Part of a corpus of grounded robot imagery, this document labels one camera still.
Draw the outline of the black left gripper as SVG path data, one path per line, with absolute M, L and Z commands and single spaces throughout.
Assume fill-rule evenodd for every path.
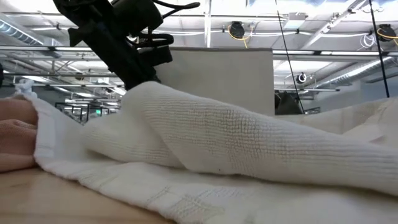
M 136 36 L 145 28 L 154 30 L 163 18 L 151 0 L 54 0 L 58 11 L 87 30 L 90 24 L 101 25 L 117 39 Z M 144 82 L 158 82 L 154 69 L 160 64 L 159 48 L 96 46 L 90 49 L 124 83 L 126 90 Z

